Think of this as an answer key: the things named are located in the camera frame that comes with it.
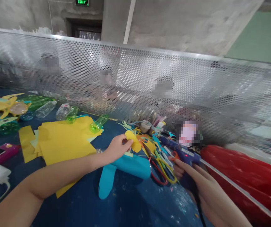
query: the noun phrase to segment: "exit sign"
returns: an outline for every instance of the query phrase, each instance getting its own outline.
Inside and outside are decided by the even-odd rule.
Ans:
[[[77,6],[89,6],[89,0],[75,0]]]

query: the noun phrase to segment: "blue table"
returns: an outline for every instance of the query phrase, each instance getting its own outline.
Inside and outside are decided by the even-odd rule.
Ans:
[[[0,96],[14,93],[0,89]],[[36,130],[42,122],[55,121],[55,113],[56,109],[44,121],[33,119],[21,122],[21,127],[31,125]],[[106,149],[112,138],[122,133],[125,133],[125,129],[121,125],[108,121],[104,125],[104,132],[92,145]],[[20,144],[18,133],[0,136],[0,146],[4,143]],[[45,162],[38,157],[25,164],[22,152],[19,152],[3,166],[12,171],[9,176],[12,190],[28,175],[44,167]],[[33,226],[202,226],[195,216],[199,214],[196,205],[181,186],[160,187],[152,179],[143,181],[117,170],[110,195],[101,200],[98,197],[101,173],[102,168],[85,175],[59,199],[56,195],[47,198]],[[0,185],[0,196],[5,190],[6,186]]]

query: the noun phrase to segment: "charging cable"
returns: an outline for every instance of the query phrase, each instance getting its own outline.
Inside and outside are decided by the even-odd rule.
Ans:
[[[0,181],[0,184],[6,184],[6,186],[7,186],[6,191],[5,191],[4,194],[0,197],[0,200],[2,200],[2,199],[4,198],[4,196],[7,194],[7,192],[9,191],[9,189],[10,189],[9,178],[6,177],[6,178],[3,179],[2,181]]]

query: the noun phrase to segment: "red object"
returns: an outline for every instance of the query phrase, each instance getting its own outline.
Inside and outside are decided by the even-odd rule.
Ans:
[[[152,170],[151,170],[151,177],[160,185],[167,185],[168,184],[168,181],[165,177],[165,175],[163,174],[163,172],[159,169],[159,167],[157,166],[157,164],[155,164],[154,160],[151,161],[151,157],[149,158],[149,162],[150,164],[153,164],[154,167],[157,169],[157,171],[160,173],[160,175],[162,176],[162,178],[164,179],[164,182],[160,181],[157,177],[155,177],[155,175],[152,173]]]
[[[241,152],[209,145],[201,157],[271,211],[271,165]],[[213,170],[207,168],[232,201],[256,226],[271,226],[271,218]]]
[[[7,159],[13,157],[19,152],[19,145],[12,145],[10,143],[5,143],[2,146],[0,146],[2,150],[4,150],[3,153],[0,154],[0,164],[5,162]]]

